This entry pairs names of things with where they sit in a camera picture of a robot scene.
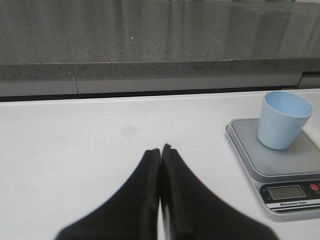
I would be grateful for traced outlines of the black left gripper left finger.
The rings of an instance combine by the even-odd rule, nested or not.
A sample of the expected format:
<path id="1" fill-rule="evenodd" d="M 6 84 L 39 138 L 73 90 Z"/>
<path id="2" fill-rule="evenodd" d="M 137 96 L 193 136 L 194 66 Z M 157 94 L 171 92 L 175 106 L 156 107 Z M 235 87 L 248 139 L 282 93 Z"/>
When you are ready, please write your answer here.
<path id="1" fill-rule="evenodd" d="M 155 240 L 160 150 L 144 152 L 134 172 L 104 204 L 62 229 L 58 240 Z"/>

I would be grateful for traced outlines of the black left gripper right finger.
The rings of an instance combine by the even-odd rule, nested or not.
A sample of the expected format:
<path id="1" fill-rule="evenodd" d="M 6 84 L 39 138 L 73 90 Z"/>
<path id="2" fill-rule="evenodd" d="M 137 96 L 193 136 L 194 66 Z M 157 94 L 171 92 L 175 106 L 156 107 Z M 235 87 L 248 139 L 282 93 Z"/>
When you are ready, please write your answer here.
<path id="1" fill-rule="evenodd" d="M 162 150 L 160 200 L 167 240 L 276 240 L 266 225 L 211 192 L 169 144 Z"/>

